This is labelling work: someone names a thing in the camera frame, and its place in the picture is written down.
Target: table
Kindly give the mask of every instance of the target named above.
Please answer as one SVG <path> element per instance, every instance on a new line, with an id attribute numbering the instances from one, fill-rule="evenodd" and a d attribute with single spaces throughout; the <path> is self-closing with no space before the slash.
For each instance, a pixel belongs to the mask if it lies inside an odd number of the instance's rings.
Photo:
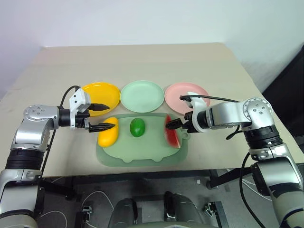
<path id="1" fill-rule="evenodd" d="M 58 106 L 63 93 L 71 85 L 84 86 L 105 81 L 122 89 L 129 82 L 139 79 L 154 81 L 164 90 L 175 82 L 193 82 L 212 96 L 239 101 L 253 96 L 262 97 L 232 52 L 221 43 L 44 48 L 0 102 L 0 155 L 3 158 L 0 168 L 5 167 L 12 139 L 27 106 Z M 64 106 L 68 108 L 68 99 Z M 165 102 L 154 112 L 175 113 Z M 90 118 L 90 121 L 94 124 L 122 113 L 131 112 L 119 104 L 112 112 Z M 274 119 L 295 162 L 303 162 L 303 153 L 291 134 L 276 114 Z M 113 168 L 102 165 L 96 158 L 97 133 L 88 133 L 84 129 L 71 131 L 68 127 L 62 127 L 57 130 L 44 175 L 55 177 L 240 167 L 248 146 L 243 134 L 226 141 L 226 136 L 233 131 L 224 129 L 193 134 L 189 140 L 187 158 L 174 166 Z"/>

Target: yellow plate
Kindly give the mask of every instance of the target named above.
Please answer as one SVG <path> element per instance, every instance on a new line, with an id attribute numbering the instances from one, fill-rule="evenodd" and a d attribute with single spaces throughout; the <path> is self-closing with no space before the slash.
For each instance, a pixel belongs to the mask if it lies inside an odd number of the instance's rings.
<path id="1" fill-rule="evenodd" d="M 104 104 L 110 109 L 103 111 L 91 111 L 90 116 L 98 116 L 112 111 L 119 103 L 120 92 L 119 89 L 107 82 L 95 82 L 82 87 L 82 89 L 90 94 L 91 102 L 97 104 Z"/>

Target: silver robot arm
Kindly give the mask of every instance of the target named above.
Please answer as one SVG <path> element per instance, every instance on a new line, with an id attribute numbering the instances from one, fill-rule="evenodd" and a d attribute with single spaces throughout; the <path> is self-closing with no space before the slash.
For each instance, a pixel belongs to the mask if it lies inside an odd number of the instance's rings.
<path id="1" fill-rule="evenodd" d="M 251 165 L 251 170 L 258 191 L 272 198 L 282 226 L 304 227 L 303 178 L 276 129 L 270 103 L 253 97 L 244 102 L 223 102 L 207 107 L 201 98 L 181 96 L 181 99 L 193 111 L 185 114 L 187 122 L 172 120 L 166 127 L 206 133 L 211 129 L 241 125 L 251 158 L 257 161 Z"/>
<path id="2" fill-rule="evenodd" d="M 51 130 L 60 126 L 85 128 L 89 132 L 104 131 L 114 124 L 91 125 L 89 110 L 109 107 L 92 104 L 90 96 L 78 89 L 69 99 L 70 109 L 33 105 L 25 109 L 23 121 L 11 144 L 6 167 L 0 174 L 0 227 L 36 228 L 34 218 L 42 212 L 44 189 L 39 187 L 41 164 L 48 149 Z"/>

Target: mango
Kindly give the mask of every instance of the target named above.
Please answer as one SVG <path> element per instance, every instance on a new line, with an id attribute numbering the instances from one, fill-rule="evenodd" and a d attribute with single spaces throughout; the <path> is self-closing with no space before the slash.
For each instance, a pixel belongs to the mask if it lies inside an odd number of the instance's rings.
<path id="1" fill-rule="evenodd" d="M 144 134 L 145 123 L 141 118 L 135 118 L 131 121 L 130 132 L 134 137 L 140 137 Z"/>
<path id="2" fill-rule="evenodd" d="M 111 129 L 98 133 L 97 142 L 101 147 L 112 146 L 118 138 L 118 119 L 115 117 L 107 118 L 104 123 L 115 124 Z"/>

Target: green cutting board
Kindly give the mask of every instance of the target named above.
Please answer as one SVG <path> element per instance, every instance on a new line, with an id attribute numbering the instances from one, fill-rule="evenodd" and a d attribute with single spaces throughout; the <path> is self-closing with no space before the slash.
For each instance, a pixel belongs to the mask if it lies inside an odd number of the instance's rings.
<path id="1" fill-rule="evenodd" d="M 121 114 L 118 119 L 118 139 L 114 145 L 106 148 L 96 144 L 98 160 L 111 167 L 160 166 L 174 165 L 185 159 L 188 152 L 189 135 L 186 131 L 177 130 L 181 148 L 174 149 L 164 137 L 165 113 Z M 146 130 L 143 136 L 133 137 L 130 123 L 134 118 L 145 121 Z"/>

